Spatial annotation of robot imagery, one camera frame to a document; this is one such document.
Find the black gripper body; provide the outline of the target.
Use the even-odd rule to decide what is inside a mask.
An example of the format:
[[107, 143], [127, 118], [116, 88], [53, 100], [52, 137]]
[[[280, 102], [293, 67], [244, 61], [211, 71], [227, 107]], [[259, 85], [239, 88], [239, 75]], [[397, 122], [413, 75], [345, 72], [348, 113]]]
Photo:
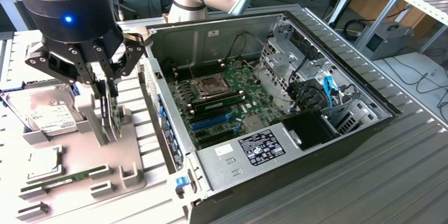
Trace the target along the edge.
[[111, 12], [109, 0], [23, 0], [43, 34], [49, 51], [68, 54], [75, 46], [93, 53], [93, 44], [113, 54], [123, 42], [123, 31]]

